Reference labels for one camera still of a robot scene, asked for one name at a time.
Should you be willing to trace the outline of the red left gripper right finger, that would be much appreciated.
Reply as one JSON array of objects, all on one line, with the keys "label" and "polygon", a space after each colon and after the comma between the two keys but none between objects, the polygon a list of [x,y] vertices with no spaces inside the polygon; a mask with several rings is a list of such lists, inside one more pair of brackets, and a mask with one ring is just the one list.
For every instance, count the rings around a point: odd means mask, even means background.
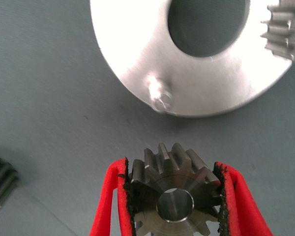
[{"label": "red left gripper right finger", "polygon": [[273,235],[243,175],[222,162],[214,163],[213,173],[221,181],[219,234],[221,236]]}]

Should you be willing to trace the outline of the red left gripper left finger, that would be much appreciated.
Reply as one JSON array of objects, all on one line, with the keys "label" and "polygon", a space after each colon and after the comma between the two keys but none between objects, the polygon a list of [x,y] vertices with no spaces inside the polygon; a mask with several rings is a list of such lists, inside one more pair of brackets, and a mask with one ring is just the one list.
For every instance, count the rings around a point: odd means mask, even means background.
[{"label": "red left gripper left finger", "polygon": [[122,158],[109,165],[103,180],[100,198],[90,229],[90,236],[111,234],[114,191],[117,192],[118,220],[122,236],[135,235],[133,216],[129,209],[128,159]]}]

